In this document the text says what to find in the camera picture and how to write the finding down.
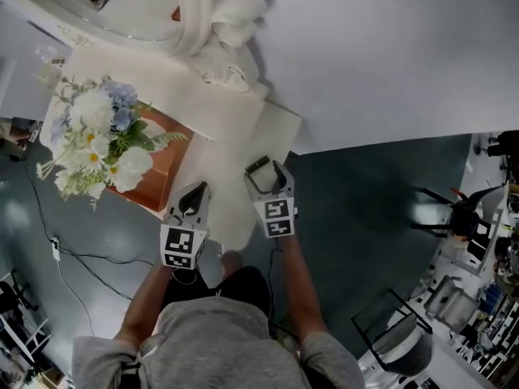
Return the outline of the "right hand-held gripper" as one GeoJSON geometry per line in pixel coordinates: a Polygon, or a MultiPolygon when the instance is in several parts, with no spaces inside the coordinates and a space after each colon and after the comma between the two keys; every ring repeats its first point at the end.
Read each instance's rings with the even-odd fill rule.
{"type": "Polygon", "coordinates": [[[295,234],[294,178],[280,162],[272,162],[277,176],[271,193],[266,194],[249,173],[243,174],[247,192],[254,202],[265,237],[278,238],[295,234]]]}

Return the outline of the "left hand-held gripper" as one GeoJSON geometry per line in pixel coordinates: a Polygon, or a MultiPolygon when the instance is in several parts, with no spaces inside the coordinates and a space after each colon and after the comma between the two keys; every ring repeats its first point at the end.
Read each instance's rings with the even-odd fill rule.
{"type": "Polygon", "coordinates": [[[169,218],[161,225],[160,255],[164,266],[195,269],[209,238],[207,221],[211,189],[207,182],[195,182],[169,198],[169,218]],[[195,215],[195,218],[181,218],[195,215]]]}

